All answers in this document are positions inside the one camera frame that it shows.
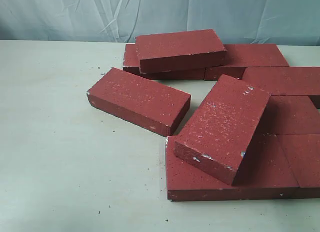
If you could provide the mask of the red brick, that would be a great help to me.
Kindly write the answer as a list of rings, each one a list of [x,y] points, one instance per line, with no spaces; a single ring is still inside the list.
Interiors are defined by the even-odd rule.
[[[191,103],[188,93],[114,67],[86,94],[94,108],[164,137],[174,134]]]
[[[319,134],[278,135],[277,139],[298,183],[293,199],[320,197]]]
[[[227,49],[214,30],[194,30],[136,37],[141,74],[220,66]]]
[[[175,136],[165,140],[167,198],[171,201],[289,198],[299,187],[274,135],[256,135],[235,186],[204,173],[174,155]]]
[[[233,185],[270,93],[222,75],[174,142],[174,154]]]
[[[226,44],[224,65],[205,69],[204,80],[218,80],[225,74],[241,79],[248,67],[288,67],[275,44]]]
[[[205,68],[197,68],[191,70],[141,74],[135,44],[125,45],[122,69],[123,71],[149,80],[204,80],[206,72]]]

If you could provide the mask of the red brick second row right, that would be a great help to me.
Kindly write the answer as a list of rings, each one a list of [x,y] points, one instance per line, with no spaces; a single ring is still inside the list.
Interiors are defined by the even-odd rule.
[[[317,109],[320,107],[319,67],[250,67],[242,80],[272,96],[308,96]]]

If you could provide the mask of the red brick third row right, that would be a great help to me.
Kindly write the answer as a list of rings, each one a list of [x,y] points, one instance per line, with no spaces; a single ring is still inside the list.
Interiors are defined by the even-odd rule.
[[[319,134],[320,113],[308,96],[272,96],[256,128],[260,134]]]

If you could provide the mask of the white fabric backdrop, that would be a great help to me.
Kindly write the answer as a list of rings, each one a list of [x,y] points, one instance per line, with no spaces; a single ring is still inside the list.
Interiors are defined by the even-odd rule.
[[[225,44],[317,46],[320,0],[0,0],[1,39],[134,42],[201,29]]]

